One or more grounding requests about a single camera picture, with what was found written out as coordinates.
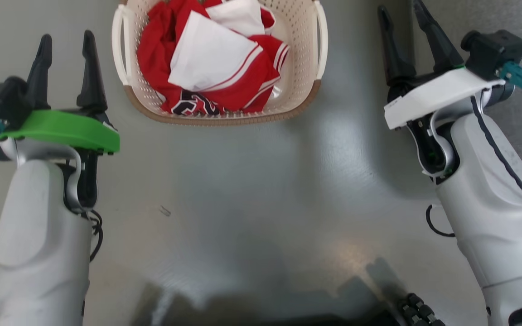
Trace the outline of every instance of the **laundry basket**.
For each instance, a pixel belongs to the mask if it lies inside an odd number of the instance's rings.
[[[281,81],[261,113],[182,116],[161,109],[162,99],[146,82],[136,51],[148,12],[161,0],[123,0],[112,24],[112,52],[126,95],[141,113],[169,124],[244,125],[292,118],[313,101],[321,85],[328,55],[328,27],[319,0],[259,0],[275,14],[273,36],[290,45]]]

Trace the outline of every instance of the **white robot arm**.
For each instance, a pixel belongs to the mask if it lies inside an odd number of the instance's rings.
[[[120,150],[90,31],[83,55],[78,109],[47,104],[49,35],[27,82],[0,83],[0,160],[17,163],[0,219],[0,326],[83,321],[89,264],[102,241],[102,218],[93,210],[97,161]],[[93,233],[99,243],[91,253]]]
[[[522,325],[522,161],[483,115],[484,107],[509,98],[514,85],[522,88],[522,39],[506,31],[469,33],[464,67],[422,1],[414,0],[414,9],[437,64],[417,77],[400,56],[389,13],[379,8],[390,86],[386,122],[414,137],[423,173],[482,288],[489,324]]]

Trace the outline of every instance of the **white cloth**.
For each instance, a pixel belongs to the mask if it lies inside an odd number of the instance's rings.
[[[261,20],[261,4],[257,0],[230,0],[207,8],[207,14],[215,22],[245,37],[266,32]]]
[[[168,82],[188,91],[226,88],[262,52],[256,42],[191,12],[172,56]]]

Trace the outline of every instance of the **gray floor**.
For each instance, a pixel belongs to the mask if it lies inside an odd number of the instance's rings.
[[[106,237],[86,325],[358,317],[404,291],[449,325],[486,324],[456,241],[426,226],[436,199],[410,136],[385,128],[379,3],[408,39],[405,1],[324,0],[329,62],[310,110],[206,129],[159,124],[129,104],[112,63],[116,0],[0,0],[0,81],[26,78],[50,33],[54,107],[75,105],[84,30],[97,38],[122,153],[100,163]],[[13,169],[0,163],[0,211]],[[435,220],[449,230],[443,213]]]

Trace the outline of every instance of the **cable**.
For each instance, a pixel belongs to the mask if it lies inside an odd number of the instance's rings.
[[[513,179],[517,183],[518,187],[522,190],[522,181],[521,181],[520,177],[518,177],[518,175],[515,173],[513,168],[507,162],[507,160],[503,156],[503,153],[501,153],[501,150],[497,146],[497,143],[495,143],[495,140],[493,139],[491,132],[489,132],[487,125],[484,123],[483,116],[481,115],[481,113],[479,111],[479,106],[477,105],[476,97],[474,97],[474,96],[471,97],[471,101],[473,103],[474,115],[477,117],[478,125],[480,125],[480,129],[483,130],[484,135],[487,138],[488,144],[491,145],[491,147],[495,151],[495,154],[497,155],[497,157],[499,158],[501,163],[503,163],[503,165],[505,165],[505,169],[507,170],[507,173],[509,173],[509,175],[513,177]]]
[[[447,238],[454,238],[456,237],[454,235],[454,233],[444,233],[444,232],[441,232],[441,231],[438,231],[437,228],[435,228],[435,226],[432,224],[432,220],[430,219],[430,211],[432,211],[432,208],[433,206],[428,206],[428,208],[426,209],[426,222],[428,223],[428,226],[430,227],[430,229],[432,231],[434,231],[437,235],[441,235],[443,237],[447,237]]]
[[[92,227],[92,229],[94,229],[94,235],[98,236],[98,243],[96,244],[94,251],[92,251],[92,254],[90,255],[90,262],[92,262],[96,257],[96,254],[98,254],[98,252],[100,251],[100,246],[102,246],[102,241],[104,240],[104,231],[102,230],[102,225],[104,221],[102,220],[102,216],[100,216],[100,214],[95,210],[91,210],[90,213],[96,215],[96,217],[90,217],[90,220],[96,223]]]

